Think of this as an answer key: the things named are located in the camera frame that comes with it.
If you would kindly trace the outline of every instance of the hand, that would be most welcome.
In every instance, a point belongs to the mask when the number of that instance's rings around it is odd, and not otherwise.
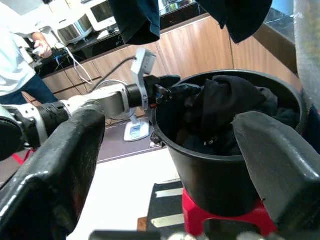
[[[46,41],[36,40],[34,43],[34,48],[40,48],[39,57],[47,59],[52,55],[51,47]]]

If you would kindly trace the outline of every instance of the black bucket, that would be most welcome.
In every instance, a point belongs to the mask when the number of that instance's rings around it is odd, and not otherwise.
[[[302,132],[307,118],[305,102],[292,86],[276,77],[247,70],[222,70],[194,75],[182,82],[203,86],[206,79],[218,75],[237,76],[257,87],[269,88],[278,97],[280,107],[300,113],[296,130]],[[235,217],[250,212],[258,194],[241,155],[202,154],[175,143],[185,110],[183,102],[171,102],[153,109],[151,119],[155,134],[169,149],[186,191],[199,207],[212,214]]]

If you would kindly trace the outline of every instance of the dark fabric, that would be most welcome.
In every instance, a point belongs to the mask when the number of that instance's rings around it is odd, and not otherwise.
[[[158,0],[109,0],[123,42],[143,45],[160,39]],[[197,0],[219,22],[227,26],[235,43],[251,37],[264,22],[272,0]]]
[[[320,154],[320,116],[314,105],[310,109],[302,136]]]
[[[265,96],[266,101],[258,107],[259,112],[274,117],[278,113],[278,97],[266,87],[257,87],[257,89]]]
[[[272,0],[197,0],[216,19],[221,29],[228,28],[237,44],[251,37],[264,22]]]
[[[22,92],[28,93],[42,104],[58,101],[42,79],[38,75],[35,75],[20,90],[5,96],[0,96],[0,103],[4,105],[26,104],[27,101],[23,97]]]
[[[209,155],[237,156],[241,150],[230,124],[237,114],[261,112],[295,128],[299,114],[278,108],[278,97],[268,88],[255,87],[243,78],[216,76],[207,80],[203,91],[185,100],[186,113],[176,143]]]
[[[160,39],[158,0],[109,0],[125,44],[143,45]]]
[[[186,115],[202,118],[200,137],[207,141],[221,127],[231,123],[237,114],[252,110],[264,101],[266,97],[247,80],[219,75],[205,82],[204,90]],[[201,115],[199,106],[203,107]]]

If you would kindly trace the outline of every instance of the white appliance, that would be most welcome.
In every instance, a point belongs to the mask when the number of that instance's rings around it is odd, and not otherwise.
[[[86,15],[97,32],[116,24],[108,0],[83,0]]]
[[[150,125],[148,119],[137,119],[135,115],[132,115],[130,120],[124,130],[123,139],[126,142],[138,141],[149,136]]]

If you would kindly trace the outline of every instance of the stainless steel pot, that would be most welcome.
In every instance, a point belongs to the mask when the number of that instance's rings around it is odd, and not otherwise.
[[[86,14],[79,19],[65,18],[58,24],[58,35],[65,45],[75,44],[86,38],[93,31],[93,27]]]

